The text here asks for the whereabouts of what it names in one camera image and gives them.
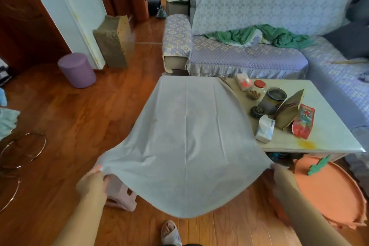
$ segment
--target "white wall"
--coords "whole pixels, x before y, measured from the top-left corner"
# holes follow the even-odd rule
[[[102,68],[105,61],[92,35],[105,15],[102,0],[41,1],[71,51],[86,54],[93,68]]]

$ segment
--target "white table top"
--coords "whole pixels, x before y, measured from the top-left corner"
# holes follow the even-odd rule
[[[287,97],[304,89],[303,104],[315,108],[314,126],[307,140],[294,136],[291,132],[284,132],[274,128],[273,139],[268,144],[258,141],[265,152],[276,153],[359,153],[365,152],[360,143],[354,138],[342,120],[323,98],[314,84],[309,80],[273,80],[262,79],[266,87],[277,87],[284,90]],[[238,100],[247,112],[254,134],[258,128],[259,120],[250,115],[250,109],[257,105],[246,97],[233,78],[227,79]]]

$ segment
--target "yellow stain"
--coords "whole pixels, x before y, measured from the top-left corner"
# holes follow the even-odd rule
[[[317,146],[314,142],[307,141],[307,140],[304,140],[304,139],[299,139],[298,140],[298,145],[301,148],[308,149],[308,150],[316,150],[317,149]]]

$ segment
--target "cardboard scratching post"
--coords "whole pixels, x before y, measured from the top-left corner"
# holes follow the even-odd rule
[[[131,28],[127,16],[105,16],[93,35],[108,67],[127,67],[127,58],[134,52]]]

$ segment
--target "white sheet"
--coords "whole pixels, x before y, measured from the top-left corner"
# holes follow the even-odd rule
[[[233,199],[271,161],[218,78],[162,76],[130,135],[97,164],[161,211],[191,218]]]

